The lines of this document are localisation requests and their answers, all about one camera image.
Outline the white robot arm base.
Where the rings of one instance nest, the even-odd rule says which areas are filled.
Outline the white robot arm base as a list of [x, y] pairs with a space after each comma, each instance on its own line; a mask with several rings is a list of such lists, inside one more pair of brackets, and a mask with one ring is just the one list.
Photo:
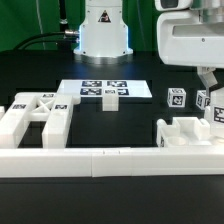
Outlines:
[[132, 59], [122, 6], [122, 0], [85, 0], [85, 19], [79, 26], [79, 46], [74, 50], [77, 61], [118, 64]]

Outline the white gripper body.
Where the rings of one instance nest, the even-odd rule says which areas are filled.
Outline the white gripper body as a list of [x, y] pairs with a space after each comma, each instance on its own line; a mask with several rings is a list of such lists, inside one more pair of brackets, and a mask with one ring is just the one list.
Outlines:
[[155, 0], [165, 64], [224, 68], [224, 0]]

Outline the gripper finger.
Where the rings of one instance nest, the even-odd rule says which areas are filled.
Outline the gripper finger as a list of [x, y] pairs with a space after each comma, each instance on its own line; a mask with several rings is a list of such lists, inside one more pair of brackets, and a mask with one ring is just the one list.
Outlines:
[[206, 95], [210, 96], [210, 88], [217, 84], [214, 76], [214, 67], [198, 67], [197, 74], [206, 88]]

